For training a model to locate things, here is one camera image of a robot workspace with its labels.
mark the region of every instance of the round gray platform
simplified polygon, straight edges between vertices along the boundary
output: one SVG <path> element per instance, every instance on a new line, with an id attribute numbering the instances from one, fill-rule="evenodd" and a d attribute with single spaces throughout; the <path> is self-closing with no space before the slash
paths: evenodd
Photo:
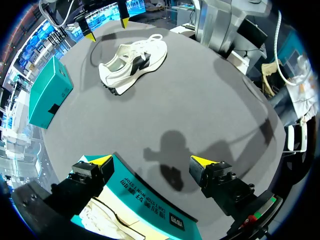
<path id="1" fill-rule="evenodd" d="M 121 96 L 104 88 L 99 63 L 119 44 L 162 34 L 167 58 Z M 233 165 L 256 194 L 276 172 L 285 142 L 278 116 L 234 66 L 196 41 L 162 28 L 109 22 L 61 60 L 74 89 L 43 130 L 52 166 L 62 181 L 82 155 L 114 152 L 151 187 L 198 219 L 203 239 L 223 237 L 233 222 L 189 175 L 190 155 Z"/>

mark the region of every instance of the teal packaging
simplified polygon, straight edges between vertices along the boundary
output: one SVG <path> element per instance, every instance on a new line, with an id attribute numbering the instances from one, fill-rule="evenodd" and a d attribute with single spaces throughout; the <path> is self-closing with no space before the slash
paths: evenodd
<path id="1" fill-rule="evenodd" d="M 31 88 L 29 123 L 47 129 L 73 88 L 66 67 L 53 56 Z"/>

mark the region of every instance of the shoelace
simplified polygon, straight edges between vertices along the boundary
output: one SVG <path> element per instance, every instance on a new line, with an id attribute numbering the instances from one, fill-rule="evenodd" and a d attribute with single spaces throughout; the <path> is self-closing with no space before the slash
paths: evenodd
<path id="1" fill-rule="evenodd" d="M 146 57 L 145 57 L 146 44 L 153 42 L 153 41 L 160 41 L 160 40 L 162 40 L 162 38 L 163 38 L 163 36 L 161 34 L 152 34 L 147 40 L 136 41 L 136 42 L 132 43 L 132 45 L 134 46 L 133 51 L 136 51 L 138 54 L 140 54 L 140 56 L 143 60 L 146 60 Z"/>

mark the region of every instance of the cable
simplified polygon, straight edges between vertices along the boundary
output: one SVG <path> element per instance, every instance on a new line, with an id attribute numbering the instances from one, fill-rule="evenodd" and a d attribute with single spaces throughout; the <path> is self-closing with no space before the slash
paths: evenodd
<path id="1" fill-rule="evenodd" d="M 69 10 L 68 10 L 68 12 L 67 12 L 67 14 L 66 14 L 66 16 L 65 16 L 65 19 L 64 19 L 64 21 L 62 22 L 62 24 L 60 24 L 60 25 L 55 24 L 54 21 L 51 19 L 51 17 L 45 13 L 45 11 L 44 11 L 43 8 L 42 8 L 43 0 L 39 0 L 38 7 L 39 7 L 39 10 L 40 10 L 41 14 L 45 17 L 45 19 L 47 19 L 47 20 L 50 22 L 50 24 L 51 24 L 52 26 L 54 26 L 54 27 L 56 27 L 56 28 L 61 28 L 61 27 L 63 27 L 63 26 L 66 24 L 66 22 L 67 22 L 67 19 L 68 19 L 69 15 L 70 15 L 70 11 L 71 11 L 71 8 L 72 8 L 74 2 L 75 2 L 75 0 L 72 0 L 72 2 L 71 2 L 71 4 L 70 4 L 70 7 L 69 7 Z"/>
<path id="2" fill-rule="evenodd" d="M 276 62 L 276 68 L 277 68 L 281 78 L 283 79 L 283 81 L 285 81 L 290 86 L 298 86 L 300 84 L 303 84 L 309 78 L 310 74 L 312 73 L 311 67 L 310 67 L 309 72 L 306 74 L 305 78 L 303 80 L 301 80 L 300 82 L 297 82 L 297 83 L 293 83 L 293 82 L 288 81 L 285 78 L 285 76 L 282 74 L 282 72 L 280 70 L 280 66 L 279 66 L 278 53 L 277 53 L 278 36 L 279 36 L 282 16 L 281 16 L 281 12 L 280 11 L 278 11 L 278 14 L 279 14 L 278 23 L 276 25 L 275 36 L 274 36 L 274 59 L 275 59 L 275 62 Z"/>
<path id="3" fill-rule="evenodd" d="M 189 17 L 190 17 L 190 22 L 191 22 L 191 24 L 194 25 L 194 23 L 192 22 L 192 19 L 191 19 L 191 16 L 193 16 L 192 13 L 193 13 L 193 14 L 195 13 L 195 9 L 193 9 L 193 10 L 191 11 L 190 16 L 189 16 Z"/>
<path id="4" fill-rule="evenodd" d="M 251 51 L 260 51 L 260 49 L 251 49 L 251 50 L 239 50 L 239 49 L 233 49 L 235 51 L 240 51 L 240 52 L 251 52 Z"/>

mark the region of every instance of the white sneaker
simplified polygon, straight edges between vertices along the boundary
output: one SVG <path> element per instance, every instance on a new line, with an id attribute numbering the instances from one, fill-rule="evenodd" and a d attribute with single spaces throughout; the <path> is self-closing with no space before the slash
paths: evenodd
<path id="1" fill-rule="evenodd" d="M 113 94 L 121 95 L 141 75 L 157 70 L 167 56 L 167 44 L 162 38 L 153 34 L 148 40 L 121 44 L 111 61 L 99 65 L 102 83 Z"/>
<path id="2" fill-rule="evenodd" d="M 155 5 L 158 9 L 165 8 L 165 2 L 163 0 L 159 0 L 158 3 Z"/>
<path id="3" fill-rule="evenodd" d="M 158 11 L 159 8 L 157 8 L 155 5 L 153 5 L 151 2 L 146 2 L 145 4 L 145 10 L 147 12 L 155 12 Z"/>

